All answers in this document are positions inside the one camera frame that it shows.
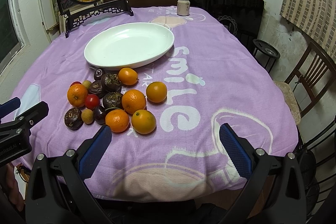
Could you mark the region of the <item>left hand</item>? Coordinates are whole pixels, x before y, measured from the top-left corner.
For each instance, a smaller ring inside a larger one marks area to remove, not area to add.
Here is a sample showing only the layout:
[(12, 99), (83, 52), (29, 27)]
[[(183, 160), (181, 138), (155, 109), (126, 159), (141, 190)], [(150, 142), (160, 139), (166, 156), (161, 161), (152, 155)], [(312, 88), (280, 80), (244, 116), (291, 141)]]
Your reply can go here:
[(19, 211), (22, 211), (25, 203), (21, 193), (19, 192), (17, 180), (15, 179), (14, 166), (9, 163), (6, 165), (5, 170), (5, 182), (9, 193), (9, 200)]

